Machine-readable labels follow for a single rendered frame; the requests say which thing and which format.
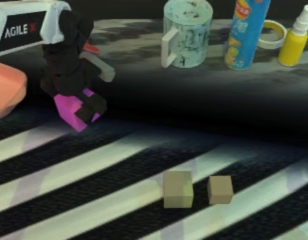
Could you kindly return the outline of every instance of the glue bottle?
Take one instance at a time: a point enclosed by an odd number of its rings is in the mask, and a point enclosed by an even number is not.
[[[278,61],[284,66],[294,66],[304,51],[308,40],[308,5],[296,19],[293,27],[288,31],[284,44],[278,54]]]

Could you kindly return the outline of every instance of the light blue mug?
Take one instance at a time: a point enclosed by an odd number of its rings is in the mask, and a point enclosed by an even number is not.
[[[206,0],[169,0],[164,7],[161,64],[192,68],[206,58],[213,8]]]

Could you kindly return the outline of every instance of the red letter x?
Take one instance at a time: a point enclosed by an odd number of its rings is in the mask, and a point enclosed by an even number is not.
[[[30,23],[29,24],[29,31],[30,32],[36,31],[36,24],[35,23]]]

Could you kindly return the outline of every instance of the lay's logo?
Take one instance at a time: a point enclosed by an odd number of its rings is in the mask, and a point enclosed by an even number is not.
[[[235,15],[238,19],[242,20],[249,16],[250,7],[245,0],[237,0],[235,6]]]

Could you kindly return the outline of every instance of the white mug handle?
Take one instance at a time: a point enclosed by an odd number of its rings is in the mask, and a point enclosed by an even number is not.
[[[177,57],[177,55],[173,52],[169,54],[169,43],[178,34],[178,32],[178,29],[173,26],[162,38],[161,64],[163,68],[169,67]]]

